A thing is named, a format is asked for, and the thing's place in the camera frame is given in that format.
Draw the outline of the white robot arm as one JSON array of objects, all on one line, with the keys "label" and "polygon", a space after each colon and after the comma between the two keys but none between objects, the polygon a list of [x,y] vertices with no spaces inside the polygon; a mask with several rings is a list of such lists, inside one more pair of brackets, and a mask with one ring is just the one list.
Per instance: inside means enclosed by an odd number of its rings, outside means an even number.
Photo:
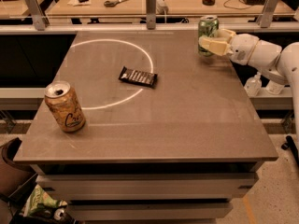
[{"label": "white robot arm", "polygon": [[292,90],[292,104],[296,135],[299,136],[299,43],[285,49],[250,34],[237,35],[234,31],[219,29],[212,37],[200,35],[198,45],[218,56],[227,55],[240,65],[249,65],[264,77]]}]

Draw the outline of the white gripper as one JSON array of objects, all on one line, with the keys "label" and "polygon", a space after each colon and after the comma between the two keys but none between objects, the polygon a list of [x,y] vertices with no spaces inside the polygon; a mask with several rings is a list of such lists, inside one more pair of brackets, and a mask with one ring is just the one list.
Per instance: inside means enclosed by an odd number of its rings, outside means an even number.
[{"label": "white gripper", "polygon": [[237,35],[235,31],[228,29],[219,29],[216,37],[200,36],[198,38],[198,43],[203,49],[219,56],[228,54],[232,62],[241,65],[249,62],[249,57],[258,41],[259,38],[255,35]]}]

